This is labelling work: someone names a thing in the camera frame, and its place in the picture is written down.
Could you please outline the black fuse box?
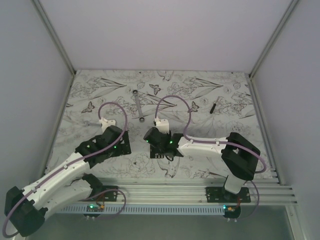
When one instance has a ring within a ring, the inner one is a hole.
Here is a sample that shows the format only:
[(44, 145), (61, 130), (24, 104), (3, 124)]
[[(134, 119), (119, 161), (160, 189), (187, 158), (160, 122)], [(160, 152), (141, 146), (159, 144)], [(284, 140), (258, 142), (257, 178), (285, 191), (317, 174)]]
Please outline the black fuse box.
[(151, 159), (163, 159), (165, 156), (157, 148), (150, 146), (149, 156)]

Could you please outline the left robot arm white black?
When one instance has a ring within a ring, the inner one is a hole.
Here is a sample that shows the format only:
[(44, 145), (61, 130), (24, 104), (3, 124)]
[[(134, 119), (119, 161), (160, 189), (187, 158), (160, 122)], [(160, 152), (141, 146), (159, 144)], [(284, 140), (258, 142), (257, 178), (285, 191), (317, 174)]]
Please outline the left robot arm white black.
[(82, 142), (60, 165), (42, 178), (19, 189), (12, 187), (5, 198), (6, 216), (2, 235), (28, 237), (60, 209), (77, 201), (96, 201), (118, 187), (105, 187), (89, 173), (93, 167), (109, 158), (131, 153), (126, 129), (109, 125), (102, 134)]

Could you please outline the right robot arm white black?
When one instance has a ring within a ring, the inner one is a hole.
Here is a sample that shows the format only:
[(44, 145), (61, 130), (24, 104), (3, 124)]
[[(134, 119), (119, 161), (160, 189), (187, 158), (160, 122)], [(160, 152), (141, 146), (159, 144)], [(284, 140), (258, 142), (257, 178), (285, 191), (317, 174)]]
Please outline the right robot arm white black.
[(182, 133), (162, 133), (150, 128), (143, 139), (159, 154), (173, 160), (175, 157), (211, 157), (222, 159), (229, 174), (221, 190), (226, 202), (234, 202), (242, 186), (252, 181), (261, 152), (237, 132), (222, 138), (197, 138)]

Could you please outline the silver combination wrench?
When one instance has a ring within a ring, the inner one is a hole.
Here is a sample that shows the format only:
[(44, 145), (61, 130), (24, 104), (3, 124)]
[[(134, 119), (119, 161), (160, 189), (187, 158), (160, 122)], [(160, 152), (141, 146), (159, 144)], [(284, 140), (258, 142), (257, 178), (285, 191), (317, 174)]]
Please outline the silver combination wrench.
[(137, 111), (138, 111), (138, 114), (139, 114), (139, 122), (143, 123), (145, 121), (145, 118), (144, 118), (144, 115), (143, 115), (143, 112), (142, 112), (142, 108), (141, 108), (141, 104), (140, 104), (140, 100), (139, 100), (139, 93), (135, 89), (135, 90), (132, 91), (132, 94), (134, 96), (134, 100), (135, 100), (135, 103), (136, 103)]

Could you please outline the black cylindrical pen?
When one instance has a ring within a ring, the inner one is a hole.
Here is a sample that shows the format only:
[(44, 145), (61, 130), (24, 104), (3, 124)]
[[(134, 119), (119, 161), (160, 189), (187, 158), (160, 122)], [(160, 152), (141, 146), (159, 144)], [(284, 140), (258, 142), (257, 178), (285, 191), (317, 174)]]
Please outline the black cylindrical pen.
[(210, 109), (210, 111), (209, 111), (209, 113), (210, 113), (210, 114), (213, 114), (213, 112), (214, 112), (214, 110), (215, 110), (216, 106), (217, 106), (217, 104), (216, 104), (216, 103), (214, 103), (214, 104), (212, 105), (212, 108), (211, 108), (211, 109)]

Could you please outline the left controller board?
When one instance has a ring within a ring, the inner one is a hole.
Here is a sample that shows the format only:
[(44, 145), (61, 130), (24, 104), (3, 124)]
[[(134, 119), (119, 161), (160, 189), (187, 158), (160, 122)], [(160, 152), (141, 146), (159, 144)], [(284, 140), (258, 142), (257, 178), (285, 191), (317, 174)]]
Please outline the left controller board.
[(101, 213), (104, 211), (104, 208), (104, 205), (90, 203), (86, 206), (86, 211), (89, 213)]

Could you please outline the controller board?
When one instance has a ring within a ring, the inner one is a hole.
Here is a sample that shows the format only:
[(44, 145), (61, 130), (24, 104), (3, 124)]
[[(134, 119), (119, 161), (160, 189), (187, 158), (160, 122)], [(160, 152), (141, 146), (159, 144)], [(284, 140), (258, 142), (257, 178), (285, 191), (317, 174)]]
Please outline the controller board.
[(241, 207), (240, 206), (235, 206), (235, 205), (224, 205), (223, 206), (224, 210), (224, 218), (229, 218), (229, 219), (237, 219), (241, 215)]
[(89, 213), (101, 213), (104, 211), (104, 208), (104, 205), (90, 203), (86, 206), (86, 211)]

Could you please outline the right controller board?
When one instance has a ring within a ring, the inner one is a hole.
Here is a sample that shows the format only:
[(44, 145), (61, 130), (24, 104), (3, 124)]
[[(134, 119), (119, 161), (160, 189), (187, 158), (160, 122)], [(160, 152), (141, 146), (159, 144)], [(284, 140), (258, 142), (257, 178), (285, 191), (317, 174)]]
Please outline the right controller board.
[(235, 206), (235, 205), (224, 205), (223, 206), (224, 210), (224, 218), (229, 218), (229, 219), (237, 219), (241, 215), (241, 207), (240, 206)]

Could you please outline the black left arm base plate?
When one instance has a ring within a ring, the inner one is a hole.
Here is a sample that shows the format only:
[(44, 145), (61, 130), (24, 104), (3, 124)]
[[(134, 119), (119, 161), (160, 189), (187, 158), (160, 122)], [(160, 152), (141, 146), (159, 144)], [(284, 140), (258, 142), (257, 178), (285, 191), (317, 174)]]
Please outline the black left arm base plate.
[(90, 202), (116, 202), (119, 187), (116, 185), (103, 185), (94, 189), (85, 200)]

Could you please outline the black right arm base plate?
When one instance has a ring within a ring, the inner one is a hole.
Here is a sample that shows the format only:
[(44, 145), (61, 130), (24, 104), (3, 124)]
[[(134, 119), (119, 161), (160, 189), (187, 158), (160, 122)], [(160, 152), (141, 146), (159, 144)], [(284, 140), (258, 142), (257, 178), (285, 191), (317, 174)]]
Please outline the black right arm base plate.
[(205, 188), (205, 196), (208, 203), (250, 203), (251, 196), (247, 187), (242, 187), (239, 193), (228, 192), (222, 186), (209, 186)]

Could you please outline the aluminium mounting rail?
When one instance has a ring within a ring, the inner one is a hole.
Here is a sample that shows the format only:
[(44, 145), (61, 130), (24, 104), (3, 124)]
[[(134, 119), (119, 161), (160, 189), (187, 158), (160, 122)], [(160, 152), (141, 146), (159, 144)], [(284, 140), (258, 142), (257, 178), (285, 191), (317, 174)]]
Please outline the aluminium mounting rail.
[[(206, 204), (206, 187), (221, 187), (224, 178), (101, 178), (104, 185), (118, 186), (130, 204)], [(261, 206), (297, 205), (290, 185), (281, 185), (277, 178), (255, 179), (248, 182), (251, 202)]]

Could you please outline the left aluminium frame post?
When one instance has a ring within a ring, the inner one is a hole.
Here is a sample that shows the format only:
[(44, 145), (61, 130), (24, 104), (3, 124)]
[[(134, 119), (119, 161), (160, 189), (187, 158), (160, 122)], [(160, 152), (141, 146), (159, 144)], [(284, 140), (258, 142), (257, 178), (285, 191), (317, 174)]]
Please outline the left aluminium frame post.
[(40, 17), (40, 20), (42, 21), (43, 25), (45, 26), (52, 42), (54, 43), (56, 49), (58, 50), (58, 53), (60, 54), (64, 64), (66, 65), (67, 69), (71, 73), (72, 76), (75, 76), (77, 71), (73, 67), (73, 64), (67, 54), (67, 51), (65, 50), (44, 6), (42, 5), (40, 0), (31, 0), (30, 1), (36, 10), (37, 14)]

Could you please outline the aluminium frame post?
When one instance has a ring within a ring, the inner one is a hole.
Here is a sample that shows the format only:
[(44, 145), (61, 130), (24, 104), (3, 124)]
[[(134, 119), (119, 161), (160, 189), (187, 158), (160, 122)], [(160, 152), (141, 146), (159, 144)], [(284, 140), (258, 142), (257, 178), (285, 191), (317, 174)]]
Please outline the aluminium frame post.
[(37, 14), (40, 17), (40, 20), (42, 21), (43, 25), (45, 26), (52, 42), (54, 43), (56, 49), (58, 50), (58, 53), (60, 54), (64, 64), (66, 65), (67, 69), (71, 73), (72, 76), (75, 76), (77, 71), (73, 67), (73, 64), (67, 54), (67, 51), (65, 50), (44, 6), (42, 5), (40, 0), (31, 0), (30, 1), (36, 10)]
[(283, 13), (282, 17), (280, 18), (276, 28), (272, 32), (270, 38), (268, 39), (266, 45), (264, 46), (261, 54), (259, 55), (257, 61), (255, 62), (251, 72), (249, 73), (249, 78), (253, 79), (253, 77), (258, 72), (259, 68), (261, 67), (262, 63), (272, 50), (273, 46), (277, 42), (278, 38), (282, 34), (283, 30), (285, 29), (287, 23), (289, 22), (290, 18), (292, 17), (294, 11), (296, 10), (297, 6), (299, 5), (300, 0), (291, 0), (288, 7), (286, 8), (285, 12)]

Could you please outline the right aluminium frame post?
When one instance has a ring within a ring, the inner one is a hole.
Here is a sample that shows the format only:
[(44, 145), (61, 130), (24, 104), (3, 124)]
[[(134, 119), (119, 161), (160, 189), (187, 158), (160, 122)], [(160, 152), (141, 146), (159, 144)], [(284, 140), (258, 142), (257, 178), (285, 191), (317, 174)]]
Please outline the right aluminium frame post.
[(262, 63), (272, 50), (273, 46), (277, 42), (278, 38), (282, 34), (283, 30), (285, 29), (287, 23), (289, 22), (290, 18), (292, 17), (294, 11), (296, 10), (297, 6), (299, 5), (300, 0), (291, 0), (288, 7), (286, 8), (285, 12), (283, 13), (282, 17), (280, 18), (276, 28), (272, 32), (270, 38), (268, 39), (266, 45), (264, 46), (261, 54), (259, 55), (257, 61), (255, 62), (251, 72), (249, 73), (249, 78), (253, 79), (253, 77), (258, 72), (259, 68), (261, 67)]

